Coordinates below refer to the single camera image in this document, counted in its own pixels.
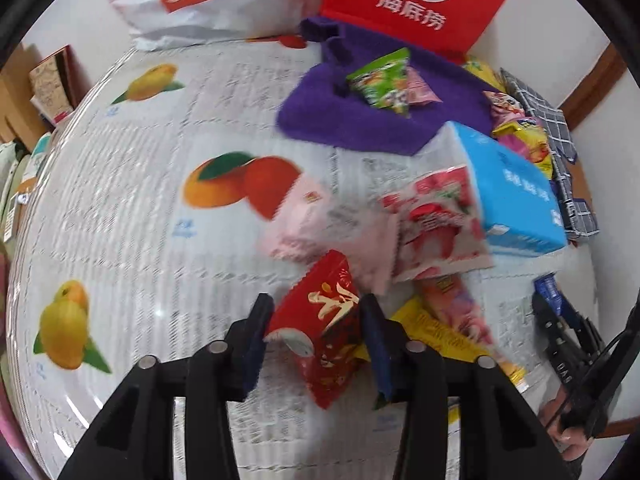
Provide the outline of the person right hand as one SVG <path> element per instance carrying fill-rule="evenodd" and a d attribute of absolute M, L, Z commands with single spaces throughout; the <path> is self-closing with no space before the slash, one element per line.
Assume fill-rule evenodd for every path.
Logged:
<path fill-rule="evenodd" d="M 572 407 L 567 390 L 556 382 L 548 382 L 538 408 L 538 418 L 566 462 L 581 460 L 593 442 L 593 438 L 586 437 L 582 427 L 565 427 L 561 422 L 562 415 Z"/>

